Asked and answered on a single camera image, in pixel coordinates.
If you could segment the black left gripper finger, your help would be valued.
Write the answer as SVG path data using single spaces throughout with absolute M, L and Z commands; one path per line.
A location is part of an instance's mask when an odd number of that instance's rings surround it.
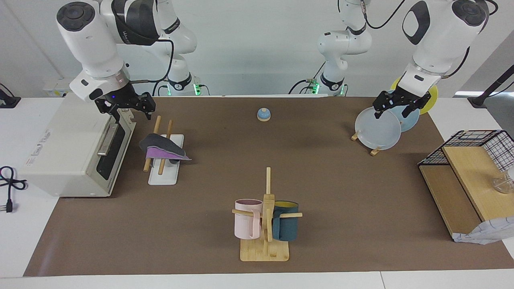
M 404 118 L 408 117 L 408 115 L 409 115 L 411 112 L 413 112 L 413 111 L 415 111 L 415 110 L 417 110 L 417 109 L 421 110 L 421 109 L 423 109 L 423 108 L 424 108 L 424 106 L 425 106 L 425 105 L 426 105 L 426 96 L 421 97 L 421 98 L 419 98 L 419 99 L 417 99 L 417 100 L 413 100 L 413 101 L 411 101 L 411 102 L 406 106 L 406 108 L 402 111 L 402 117 L 404 117 Z
M 386 110 L 392 108 L 392 95 L 379 94 L 373 102 L 373 108 L 375 110 L 374 117 L 380 119 Z

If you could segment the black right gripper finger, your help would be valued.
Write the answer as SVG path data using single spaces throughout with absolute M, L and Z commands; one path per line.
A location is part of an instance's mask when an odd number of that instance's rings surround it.
M 114 118 L 115 123 L 119 123 L 120 115 L 118 113 L 118 108 L 119 108 L 118 104 L 111 104 L 106 99 L 101 99 L 101 98 L 97 98 L 95 100 L 95 104 L 96 104 L 98 110 L 100 111 L 100 113 L 111 115 Z
M 135 109 L 144 113 L 147 120 L 151 120 L 152 114 L 156 110 L 156 104 L 152 95 L 148 92 L 145 92 L 141 95 L 137 95 Z

